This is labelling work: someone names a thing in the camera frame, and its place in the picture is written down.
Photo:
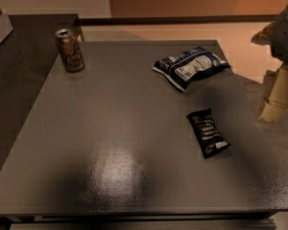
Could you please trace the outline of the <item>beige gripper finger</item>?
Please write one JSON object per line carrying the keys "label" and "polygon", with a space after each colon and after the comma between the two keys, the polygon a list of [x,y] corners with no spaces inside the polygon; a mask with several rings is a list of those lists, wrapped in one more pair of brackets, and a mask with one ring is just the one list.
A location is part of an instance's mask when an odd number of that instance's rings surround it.
{"label": "beige gripper finger", "polygon": [[259,113],[259,118],[267,123],[279,121],[288,109],[288,103],[266,101]]}

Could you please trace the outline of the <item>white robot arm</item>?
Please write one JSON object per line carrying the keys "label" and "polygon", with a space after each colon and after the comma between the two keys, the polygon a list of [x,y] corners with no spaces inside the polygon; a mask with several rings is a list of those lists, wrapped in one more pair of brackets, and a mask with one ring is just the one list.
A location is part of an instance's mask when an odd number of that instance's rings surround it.
{"label": "white robot arm", "polygon": [[255,34],[251,42],[269,45],[273,58],[282,64],[274,73],[267,73],[267,96],[260,107],[259,119],[263,122],[279,121],[288,109],[288,5],[263,30]]}

